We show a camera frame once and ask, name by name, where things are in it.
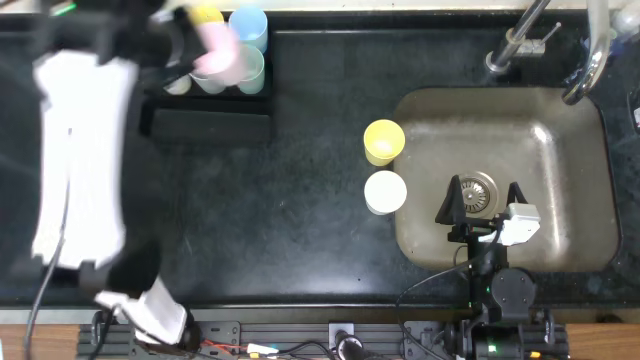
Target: black countertop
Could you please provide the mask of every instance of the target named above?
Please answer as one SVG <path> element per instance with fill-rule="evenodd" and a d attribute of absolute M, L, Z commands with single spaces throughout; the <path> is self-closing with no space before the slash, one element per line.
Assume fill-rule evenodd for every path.
<path fill-rule="evenodd" d="M 162 277 L 177 301 L 192 307 L 391 305 L 433 271 L 402 254 L 393 215 L 375 216 L 365 205 L 364 183 L 377 170 L 364 157 L 366 126 L 391 118 L 404 95 L 424 87 L 564 87 L 583 58 L 580 39 L 588 32 L 583 12 L 545 14 L 532 37 L 563 22 L 547 54 L 496 79 L 487 75 L 484 56 L 519 14 L 269 18 L 275 124 L 269 146 L 154 143 L 137 131 L 138 97 L 132 104 L 122 177 L 128 245 L 160 241 Z M 24 19 L 11 21 L 28 29 Z M 11 21 L 0 17 L 0 30 Z M 0 60 L 28 77 L 25 42 L 24 35 L 0 35 Z M 612 61 L 590 96 L 607 134 L 619 252 L 601 272 L 536 273 L 539 305 L 640 305 L 640 137 L 626 96 L 640 85 L 638 59 L 636 44 Z M 1 73 L 0 82 L 6 83 Z M 2 86 L 0 101 L 7 124 L 0 130 L 0 271 L 6 274 L 12 259 L 28 253 L 37 222 L 39 128 L 33 96 Z M 0 306 L 30 305 L 37 284 L 0 279 Z M 447 276 L 406 301 L 466 307 L 468 290 L 459 277 Z M 51 289 L 44 303 L 92 305 L 73 289 Z"/>

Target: faucet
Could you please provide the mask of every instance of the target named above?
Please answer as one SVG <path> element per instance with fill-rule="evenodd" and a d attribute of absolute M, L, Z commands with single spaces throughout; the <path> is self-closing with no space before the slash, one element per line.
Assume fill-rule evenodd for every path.
<path fill-rule="evenodd" d="M 516 56 L 520 46 L 526 41 L 526 34 L 533 23 L 540 17 L 551 0 L 535 0 L 525 11 L 514 28 L 507 31 L 506 41 L 496 52 L 490 52 L 485 64 L 494 74 L 504 74 Z M 587 0 L 589 16 L 589 57 L 586 64 L 578 71 L 575 79 L 562 94 L 562 101 L 567 105 L 575 105 L 595 86 L 602 75 L 609 57 L 611 39 L 609 36 L 609 1 Z"/>

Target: wooden surface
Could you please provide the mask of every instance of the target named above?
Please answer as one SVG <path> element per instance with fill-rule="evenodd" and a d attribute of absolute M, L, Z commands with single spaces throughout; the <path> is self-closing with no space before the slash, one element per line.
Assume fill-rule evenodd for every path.
<path fill-rule="evenodd" d="M 568 325 L 572 360 L 640 359 L 640 325 Z M 22 360 L 24 325 L 0 325 L 5 360 Z M 33 360 L 73 360 L 78 326 L 38 325 L 33 338 Z"/>

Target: sink drain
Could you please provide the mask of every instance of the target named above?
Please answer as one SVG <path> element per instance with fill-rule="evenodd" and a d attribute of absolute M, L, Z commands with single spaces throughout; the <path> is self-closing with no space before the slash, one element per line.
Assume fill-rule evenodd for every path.
<path fill-rule="evenodd" d="M 467 178 L 461 182 L 464 208 L 468 213 L 475 214 L 489 205 L 489 189 L 480 180 Z"/>
<path fill-rule="evenodd" d="M 491 217 L 498 203 L 498 189 L 487 174 L 474 171 L 461 174 L 464 208 L 471 217 Z"/>

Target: stainless steel sink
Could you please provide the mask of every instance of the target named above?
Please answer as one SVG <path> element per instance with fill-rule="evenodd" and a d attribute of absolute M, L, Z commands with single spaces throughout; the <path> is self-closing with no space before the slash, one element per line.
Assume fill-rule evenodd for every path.
<path fill-rule="evenodd" d="M 538 207 L 541 228 L 509 248 L 511 266 L 532 271 L 596 271 L 615 255 L 619 235 L 600 113 L 561 89 L 424 89 L 407 95 L 394 120 L 405 131 L 394 171 L 408 197 L 396 236 L 415 264 L 450 267 L 460 245 L 434 222 L 453 175 L 469 216 L 491 217 L 517 181 Z M 466 260 L 466 249 L 458 261 Z"/>

